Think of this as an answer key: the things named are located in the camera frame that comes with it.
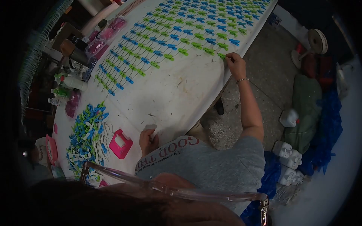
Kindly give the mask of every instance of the hand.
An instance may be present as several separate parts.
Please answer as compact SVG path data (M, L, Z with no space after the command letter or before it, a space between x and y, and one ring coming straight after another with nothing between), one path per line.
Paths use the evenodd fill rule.
M142 157L159 148L160 140L158 135L156 135L153 140L151 139L151 134L153 134L154 131L155 129L146 129L139 135L139 146L141 147Z
M230 72L235 80L239 80L247 77L245 60L240 57L239 54L234 52L226 54L226 62L229 66Z

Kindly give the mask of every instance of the gray t-shirt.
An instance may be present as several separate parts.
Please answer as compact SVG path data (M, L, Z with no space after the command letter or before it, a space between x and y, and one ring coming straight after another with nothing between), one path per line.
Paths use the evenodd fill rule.
M168 172L211 191L256 192L264 165L263 145L254 137L242 137L232 148L216 150L196 137L181 136L141 158L135 175L150 180ZM241 215L249 204L224 205Z

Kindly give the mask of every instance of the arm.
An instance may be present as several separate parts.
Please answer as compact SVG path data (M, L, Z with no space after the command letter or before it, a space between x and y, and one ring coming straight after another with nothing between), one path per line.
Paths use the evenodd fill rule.
M226 54L225 59L236 81L246 78L245 61L239 54L234 52ZM243 126L240 137L253 136L262 142L264 137L263 120L249 81L242 80L237 84L240 92L241 124Z

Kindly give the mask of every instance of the concrete floor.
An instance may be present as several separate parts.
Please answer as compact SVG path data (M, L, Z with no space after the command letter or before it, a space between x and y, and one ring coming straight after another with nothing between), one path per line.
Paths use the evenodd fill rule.
M250 79L264 125L264 150L271 150L284 127L278 119L282 110L291 106L294 76L298 69L290 59L290 51L298 41L284 28L265 24L246 52L247 77ZM240 97L234 78L227 85L222 101L224 115L215 109L201 118L201 124L217 149L232 147L242 132Z

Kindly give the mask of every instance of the plastic bag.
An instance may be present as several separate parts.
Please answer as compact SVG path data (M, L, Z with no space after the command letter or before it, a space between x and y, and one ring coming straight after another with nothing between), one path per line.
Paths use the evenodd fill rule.
M85 54L88 60L92 57L101 58L103 53L107 50L109 45L113 42L118 32L125 27L127 21L123 17L116 17L108 21L108 25L99 32L94 38L95 32L92 33L89 39L93 39L85 48Z
M65 107L66 114L74 118L75 111L78 108L78 104L80 102L81 94L79 91L72 91L69 97L69 101Z

